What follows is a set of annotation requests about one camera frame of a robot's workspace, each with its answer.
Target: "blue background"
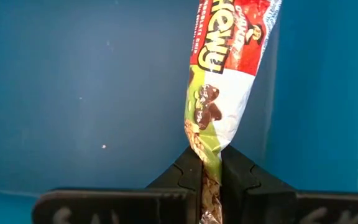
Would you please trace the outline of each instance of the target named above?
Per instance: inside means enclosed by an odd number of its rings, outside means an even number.
[[[0,190],[162,173],[188,145],[196,8],[0,0]],[[284,1],[233,145],[300,189],[358,191],[358,3]]]

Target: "chocolate chip graphic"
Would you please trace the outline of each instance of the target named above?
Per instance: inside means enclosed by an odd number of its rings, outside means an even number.
[[[208,111],[211,114],[211,119],[213,121],[220,121],[222,119],[222,112],[216,106],[216,104],[211,103],[208,107]]]
[[[210,84],[201,86],[200,98],[203,99],[203,103],[210,103],[219,96],[219,89],[213,87]]]
[[[208,127],[209,122],[211,121],[211,113],[207,108],[195,109],[194,110],[194,120],[198,124],[200,130],[205,130]]]
[[[193,69],[190,69],[189,70],[189,84],[191,83],[191,81],[193,81],[193,78],[194,78],[194,72],[193,72]]]

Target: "plastic wrapper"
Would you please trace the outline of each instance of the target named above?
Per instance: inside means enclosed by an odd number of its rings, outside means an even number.
[[[201,223],[222,223],[220,152],[233,139],[281,0],[201,0],[186,97],[185,132],[204,163]]]

